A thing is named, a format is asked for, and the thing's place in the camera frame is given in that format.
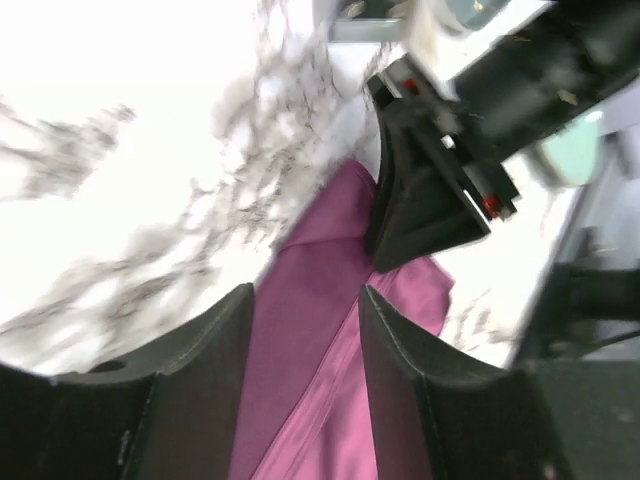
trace white marble surface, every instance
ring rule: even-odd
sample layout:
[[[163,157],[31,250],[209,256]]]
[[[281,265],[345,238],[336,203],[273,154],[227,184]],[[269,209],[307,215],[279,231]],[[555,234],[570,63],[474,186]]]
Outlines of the white marble surface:
[[[434,69],[454,73],[534,3],[514,0],[493,30],[464,42],[434,31]],[[311,7],[24,0],[3,9],[0,361],[56,374],[136,348],[259,279],[341,159],[376,174],[377,124],[362,86],[400,51],[328,45]],[[510,168],[521,213],[491,239],[439,255],[457,280],[446,338],[480,357],[495,345],[485,355],[493,363],[570,195],[552,201],[517,161]]]

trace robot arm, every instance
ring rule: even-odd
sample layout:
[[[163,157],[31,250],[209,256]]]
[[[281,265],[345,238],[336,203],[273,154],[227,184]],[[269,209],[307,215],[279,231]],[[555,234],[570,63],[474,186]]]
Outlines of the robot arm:
[[[562,0],[453,78],[455,100],[412,51],[372,78],[383,152],[376,268],[477,240],[515,213],[501,162],[637,78],[639,26],[633,0]]]

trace pink cloth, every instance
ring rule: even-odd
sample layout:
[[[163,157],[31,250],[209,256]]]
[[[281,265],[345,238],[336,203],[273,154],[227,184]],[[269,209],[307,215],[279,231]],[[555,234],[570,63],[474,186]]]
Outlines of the pink cloth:
[[[377,477],[357,297],[375,286],[439,333],[451,279],[429,258],[373,272],[364,234],[375,183],[347,161],[258,289],[230,480]]]

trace metal screw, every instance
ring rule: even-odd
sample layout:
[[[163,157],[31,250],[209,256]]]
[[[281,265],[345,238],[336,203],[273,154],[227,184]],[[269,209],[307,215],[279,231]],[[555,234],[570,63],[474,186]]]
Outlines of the metal screw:
[[[544,478],[544,480],[556,480],[558,478],[558,474],[555,467],[550,463],[545,463],[542,466],[542,478]]]
[[[347,8],[345,8],[344,16],[348,18],[359,17],[360,15],[362,15],[362,12],[364,12],[366,6],[367,4],[363,0],[359,2],[354,2],[351,5],[349,5]]]
[[[549,345],[549,350],[555,354],[563,353],[569,348],[569,343],[564,341],[555,341]]]
[[[406,16],[407,2],[398,3],[387,10],[387,17],[389,18],[404,18]]]
[[[605,254],[605,253],[615,252],[616,250],[617,250],[617,248],[615,248],[615,247],[609,247],[609,248],[607,248],[607,247],[596,246],[596,247],[593,249],[593,253],[594,253],[595,255],[603,255],[603,254]]]
[[[558,97],[565,103],[573,105],[574,107],[578,105],[578,97],[576,97],[573,93],[567,92],[566,90],[559,90]]]
[[[634,420],[633,411],[624,407],[613,407],[613,413],[623,423],[631,423]]]

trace black cable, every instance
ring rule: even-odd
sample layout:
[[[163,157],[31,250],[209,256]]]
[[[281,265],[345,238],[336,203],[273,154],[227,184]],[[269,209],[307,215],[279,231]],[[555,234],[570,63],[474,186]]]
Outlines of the black cable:
[[[597,270],[576,267],[568,292],[571,310],[581,319],[615,318],[640,320],[636,299],[640,291],[640,268]]]
[[[570,349],[567,353],[561,356],[561,358],[570,358],[570,359],[578,359],[589,355],[601,348],[608,347],[610,345],[615,345],[619,342],[624,342],[625,340],[630,340],[632,338],[640,337],[640,330],[633,330],[632,332],[621,333],[620,335],[614,335],[609,338],[605,338],[603,340],[599,340],[594,343],[590,343],[589,345],[583,345],[580,347],[576,347],[574,349]]]

